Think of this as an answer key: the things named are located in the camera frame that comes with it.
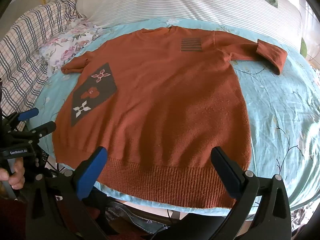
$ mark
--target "sweater cuff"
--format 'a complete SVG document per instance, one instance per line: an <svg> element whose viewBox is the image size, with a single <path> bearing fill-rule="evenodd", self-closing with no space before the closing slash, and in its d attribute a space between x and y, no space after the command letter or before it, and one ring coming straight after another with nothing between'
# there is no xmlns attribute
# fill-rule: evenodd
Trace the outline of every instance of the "sweater cuff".
<svg viewBox="0 0 320 240"><path fill-rule="evenodd" d="M85 66L88 64L88 59L84 58L83 55L74 57L69 63L65 64L61 68L63 74L69 73L82 73Z"/></svg>
<svg viewBox="0 0 320 240"><path fill-rule="evenodd" d="M275 66L275 73L280 75L287 59L288 53L276 45L272 45L262 40L258 40L257 53Z"/></svg>

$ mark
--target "pink flower design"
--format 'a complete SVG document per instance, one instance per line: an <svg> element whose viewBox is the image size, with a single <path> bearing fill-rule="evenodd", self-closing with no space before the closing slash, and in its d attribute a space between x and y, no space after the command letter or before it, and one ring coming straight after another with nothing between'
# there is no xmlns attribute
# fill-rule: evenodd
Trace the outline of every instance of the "pink flower design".
<svg viewBox="0 0 320 240"><path fill-rule="evenodd" d="M98 75L97 74L92 75L92 77L97 78L97 80L96 80L97 83L99 83L103 77L107 77L107 76L111 75L111 74L108 74L108 73L104 74L104 71L105 70L102 69Z"/></svg>
<svg viewBox="0 0 320 240"><path fill-rule="evenodd" d="M85 41L79 41L76 43L76 45L78 45L79 47L82 47L84 45L86 45L89 41L88 40L85 40Z"/></svg>
<svg viewBox="0 0 320 240"><path fill-rule="evenodd" d="M56 41L58 41L59 40L59 38L54 38L53 40L51 40L51 41L48 41L47 43L46 43L46 46L49 46L49 45L52 45L52 44L54 44Z"/></svg>
<svg viewBox="0 0 320 240"><path fill-rule="evenodd" d="M75 51L75 47L71 47L71 48L65 50L61 56L61 60L70 58L73 55L74 51Z"/></svg>
<svg viewBox="0 0 320 240"><path fill-rule="evenodd" d="M68 41L68 39L63 38L63 39L61 39L61 41L60 41L60 42L62 43L62 42L67 42L67 41Z"/></svg>

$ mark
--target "human hand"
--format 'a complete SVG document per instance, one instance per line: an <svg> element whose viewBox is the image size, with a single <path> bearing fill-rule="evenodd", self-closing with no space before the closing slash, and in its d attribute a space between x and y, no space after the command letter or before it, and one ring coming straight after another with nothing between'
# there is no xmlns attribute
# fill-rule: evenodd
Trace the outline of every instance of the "human hand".
<svg viewBox="0 0 320 240"><path fill-rule="evenodd" d="M23 167L22 157L16 158L13 168L15 173L11 176L9 176L9 173L5 169L0 168L0 195L1 196L5 196L6 194L6 191L1 181L7 180L13 189L21 189L24 185L25 178L23 176L24 167Z"/></svg>

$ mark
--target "bolt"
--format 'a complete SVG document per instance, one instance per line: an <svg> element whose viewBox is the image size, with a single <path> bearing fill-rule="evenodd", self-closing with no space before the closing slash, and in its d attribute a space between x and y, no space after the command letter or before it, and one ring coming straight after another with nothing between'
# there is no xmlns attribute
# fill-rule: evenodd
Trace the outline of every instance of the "bolt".
<svg viewBox="0 0 320 240"><path fill-rule="evenodd" d="M73 173L72 170L67 170L67 171L65 171L64 176L70 177L72 175L72 173Z"/></svg>
<svg viewBox="0 0 320 240"><path fill-rule="evenodd" d="M276 174L275 178L276 178L276 180L281 180L282 179L281 175L279 175L279 174Z"/></svg>
<svg viewBox="0 0 320 240"><path fill-rule="evenodd" d="M252 171L246 171L244 174L249 178L253 177L254 175Z"/></svg>
<svg viewBox="0 0 320 240"><path fill-rule="evenodd" d="M43 175L42 174L38 174L37 176L36 176L36 180L41 180L43 178Z"/></svg>

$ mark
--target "finger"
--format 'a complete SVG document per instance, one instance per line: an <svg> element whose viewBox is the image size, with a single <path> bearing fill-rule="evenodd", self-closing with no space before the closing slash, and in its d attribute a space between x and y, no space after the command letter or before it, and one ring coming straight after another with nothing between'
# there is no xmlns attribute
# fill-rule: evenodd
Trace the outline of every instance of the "finger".
<svg viewBox="0 0 320 240"><path fill-rule="evenodd" d="M23 172L15 172L13 175L9 177L9 180L8 180L9 184L10 185L17 184L23 178L23 174L24 174L24 168L23 168Z"/></svg>
<svg viewBox="0 0 320 240"><path fill-rule="evenodd" d="M12 185L12 188L13 189L21 189L21 188L23 188L25 180L26 179L24 177L22 177L22 179L17 184Z"/></svg>
<svg viewBox="0 0 320 240"><path fill-rule="evenodd" d="M14 166L14 171L15 171L16 173L22 174L22 176L23 176L25 169L24 169L23 166L19 166L19 164L18 164L17 166Z"/></svg>
<svg viewBox="0 0 320 240"><path fill-rule="evenodd" d="M5 169L0 168L0 181L8 180L8 179L9 179L9 173Z"/></svg>
<svg viewBox="0 0 320 240"><path fill-rule="evenodd" d="M16 161L13 165L13 168L14 168L15 172L20 172L20 170L22 170L22 168L23 168L23 158L22 157L16 158Z"/></svg>

